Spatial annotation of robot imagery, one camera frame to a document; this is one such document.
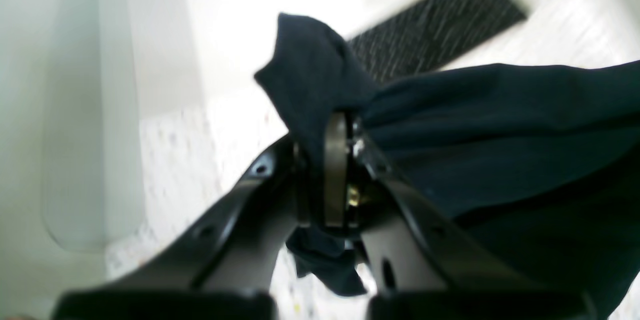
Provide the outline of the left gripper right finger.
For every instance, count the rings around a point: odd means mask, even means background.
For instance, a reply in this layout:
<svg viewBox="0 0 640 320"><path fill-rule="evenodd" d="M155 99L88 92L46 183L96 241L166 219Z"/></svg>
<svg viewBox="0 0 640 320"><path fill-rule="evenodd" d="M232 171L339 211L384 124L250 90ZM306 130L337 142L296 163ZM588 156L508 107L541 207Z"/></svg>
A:
<svg viewBox="0 0 640 320"><path fill-rule="evenodd" d="M323 226L359 237L378 287L366 318L595 318L585 294L528 279L439 213L354 117L330 115L323 165Z"/></svg>

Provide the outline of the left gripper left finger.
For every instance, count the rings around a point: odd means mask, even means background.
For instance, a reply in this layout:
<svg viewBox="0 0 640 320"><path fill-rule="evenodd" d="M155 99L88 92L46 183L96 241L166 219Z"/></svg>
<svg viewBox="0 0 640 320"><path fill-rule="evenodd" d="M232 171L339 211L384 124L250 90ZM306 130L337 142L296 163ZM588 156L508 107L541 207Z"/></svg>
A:
<svg viewBox="0 0 640 320"><path fill-rule="evenodd" d="M277 319L269 295L281 246L325 219L320 171L290 135L146 265L67 292L55 319Z"/></svg>

